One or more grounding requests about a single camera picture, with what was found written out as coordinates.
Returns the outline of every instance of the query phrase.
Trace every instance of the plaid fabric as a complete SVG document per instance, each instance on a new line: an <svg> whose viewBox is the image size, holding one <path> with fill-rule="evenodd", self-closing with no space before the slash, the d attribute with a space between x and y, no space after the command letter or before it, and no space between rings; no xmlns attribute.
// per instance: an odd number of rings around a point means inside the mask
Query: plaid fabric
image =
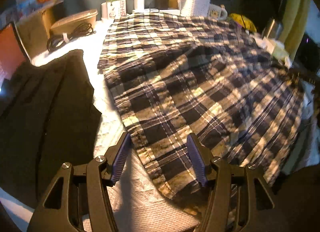
<svg viewBox="0 0 320 232"><path fill-rule="evenodd" d="M272 183L300 124L303 92L231 23L122 17L109 29L98 68L147 173L179 204L200 188L185 147L189 133L232 164L263 166Z"/></svg>

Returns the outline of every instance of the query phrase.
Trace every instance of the white mug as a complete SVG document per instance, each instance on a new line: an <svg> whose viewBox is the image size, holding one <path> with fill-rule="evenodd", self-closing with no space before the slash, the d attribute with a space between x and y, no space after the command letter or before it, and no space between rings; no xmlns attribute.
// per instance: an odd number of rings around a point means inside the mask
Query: white mug
<svg viewBox="0 0 320 232"><path fill-rule="evenodd" d="M226 20L227 16L228 13L224 8L214 4L209 5L208 17L215 20Z"/></svg>

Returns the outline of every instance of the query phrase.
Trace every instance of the dark garment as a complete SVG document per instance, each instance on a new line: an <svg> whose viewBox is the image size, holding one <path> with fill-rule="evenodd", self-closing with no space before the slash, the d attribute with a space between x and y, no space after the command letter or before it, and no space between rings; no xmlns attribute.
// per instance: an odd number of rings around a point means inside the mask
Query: dark garment
<svg viewBox="0 0 320 232"><path fill-rule="evenodd" d="M0 187L32 208L62 163L93 158L101 113L82 57L23 63L1 87Z"/></svg>

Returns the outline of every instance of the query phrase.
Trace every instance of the container lid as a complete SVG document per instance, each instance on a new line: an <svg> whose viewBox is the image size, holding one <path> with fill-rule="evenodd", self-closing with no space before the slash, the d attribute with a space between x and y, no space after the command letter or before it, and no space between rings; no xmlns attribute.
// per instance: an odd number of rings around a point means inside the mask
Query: container lid
<svg viewBox="0 0 320 232"><path fill-rule="evenodd" d="M97 10L87 10L87 11L83 11L77 14L73 14L71 16L68 16L66 18L60 19L58 20L56 23L54 23L51 28L55 28L70 22L77 22L77 21L81 21L84 19L88 19L91 18L93 16L96 16L98 14Z"/></svg>

